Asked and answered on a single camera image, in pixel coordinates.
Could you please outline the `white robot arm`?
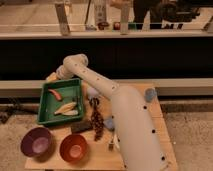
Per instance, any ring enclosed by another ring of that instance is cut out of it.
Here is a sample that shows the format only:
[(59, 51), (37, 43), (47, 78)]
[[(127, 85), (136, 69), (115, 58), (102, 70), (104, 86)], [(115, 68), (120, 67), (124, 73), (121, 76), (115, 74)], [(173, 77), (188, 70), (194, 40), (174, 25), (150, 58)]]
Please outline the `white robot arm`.
[(60, 79), (76, 75), (110, 100), (126, 171), (169, 171), (148, 107), (136, 88), (120, 85), (89, 69), (84, 54), (65, 57), (56, 74)]

